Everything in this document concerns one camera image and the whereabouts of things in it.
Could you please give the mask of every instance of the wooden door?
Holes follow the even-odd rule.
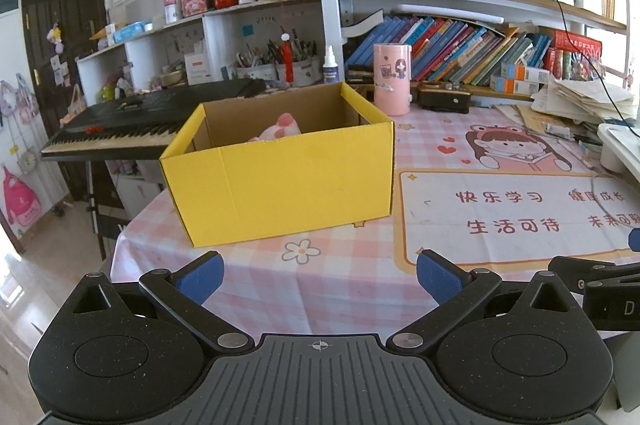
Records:
[[[104,0],[22,0],[22,16],[31,79],[44,127],[51,137],[60,129],[60,118],[66,115],[73,85],[80,83],[75,58],[89,55],[95,49],[95,42],[89,41],[89,37],[106,23]],[[47,40],[47,33],[55,23],[62,30],[64,51],[60,61],[68,63],[70,86],[57,86],[54,81],[50,59],[56,52]],[[84,163],[59,165],[72,196],[81,199],[86,193]],[[98,203],[122,206],[103,162],[94,164],[94,183]]]

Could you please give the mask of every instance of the tiled floor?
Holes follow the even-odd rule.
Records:
[[[78,280],[100,267],[100,254],[84,206],[50,219],[17,258],[0,235],[0,425],[33,425],[42,416],[27,377],[27,361]],[[598,412],[608,425],[640,423],[640,409],[615,410],[607,393]]]

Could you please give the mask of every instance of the black cable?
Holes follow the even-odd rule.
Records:
[[[568,29],[568,27],[566,25],[566,19],[564,18],[564,10],[562,10],[562,3],[560,2],[560,0],[556,0],[556,3],[558,4],[558,8],[560,8],[560,14],[562,15],[562,23],[564,24],[564,31],[566,32],[567,40],[569,41],[571,46],[574,47],[576,52],[580,53],[580,55],[582,55],[582,57],[589,63],[589,65],[591,66],[593,71],[595,71],[596,75],[600,79],[600,82],[602,83],[602,87],[604,88],[604,92],[607,94],[607,97],[609,98],[609,101],[612,103],[613,107],[615,108],[616,112],[618,113],[618,116],[620,117],[620,120],[622,120],[622,122],[629,128],[629,131],[631,131],[638,138],[640,138],[640,134],[638,134],[636,131],[634,131],[634,128],[628,123],[628,121],[626,121],[625,117],[622,116],[622,113],[620,113],[620,110],[618,109],[618,106],[613,101],[613,98],[611,98],[611,95],[609,95],[609,90],[607,89],[607,85],[606,85],[606,83],[604,81],[604,78],[602,78],[602,75],[600,75],[600,72],[596,69],[596,66],[593,65],[593,62],[591,62],[591,59],[589,59],[589,57],[587,57],[587,55],[582,53],[582,51],[580,51],[580,49],[571,40],[570,32],[569,32],[569,29]]]

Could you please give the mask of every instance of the yellow cardboard box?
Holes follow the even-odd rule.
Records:
[[[303,134],[248,142],[291,113]],[[391,213],[394,124],[344,83],[201,104],[160,158],[193,246]]]

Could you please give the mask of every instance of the metal screw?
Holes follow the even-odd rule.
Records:
[[[398,333],[393,338],[393,343],[403,349],[413,349],[414,347],[420,347],[424,344],[424,340],[420,335],[415,333]]]
[[[225,333],[218,337],[218,345],[227,349],[237,349],[243,347],[249,339],[242,333]]]

